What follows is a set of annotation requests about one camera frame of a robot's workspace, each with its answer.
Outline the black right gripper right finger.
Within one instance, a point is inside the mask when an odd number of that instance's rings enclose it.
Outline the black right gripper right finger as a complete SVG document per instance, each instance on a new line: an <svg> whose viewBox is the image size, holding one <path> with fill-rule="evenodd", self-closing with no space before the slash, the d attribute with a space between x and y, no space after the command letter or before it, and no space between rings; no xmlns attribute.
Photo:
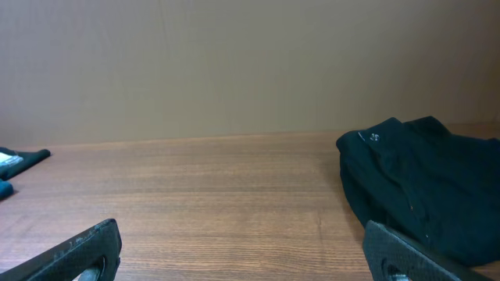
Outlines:
<svg viewBox="0 0 500 281"><path fill-rule="evenodd" d="M378 222L366 224L362 248L374 281L492 281Z"/></svg>

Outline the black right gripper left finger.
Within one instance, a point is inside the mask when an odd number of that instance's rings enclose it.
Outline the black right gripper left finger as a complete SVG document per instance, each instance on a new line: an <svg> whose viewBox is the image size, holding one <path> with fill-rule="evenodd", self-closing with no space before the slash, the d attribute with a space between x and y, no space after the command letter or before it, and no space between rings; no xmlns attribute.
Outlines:
<svg viewBox="0 0 500 281"><path fill-rule="evenodd" d="M1 274L2 280L113 280L122 240L115 219L106 219Z"/></svg>

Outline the light denim shorts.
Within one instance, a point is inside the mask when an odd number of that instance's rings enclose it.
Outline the light denim shorts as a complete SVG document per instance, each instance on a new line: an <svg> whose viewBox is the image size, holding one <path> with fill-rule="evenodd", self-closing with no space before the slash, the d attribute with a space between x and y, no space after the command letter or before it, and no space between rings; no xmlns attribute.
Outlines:
<svg viewBox="0 0 500 281"><path fill-rule="evenodd" d="M19 155L8 155L6 153L0 153L0 166L1 167L11 167L17 165L23 161L23 158Z"/></svg>

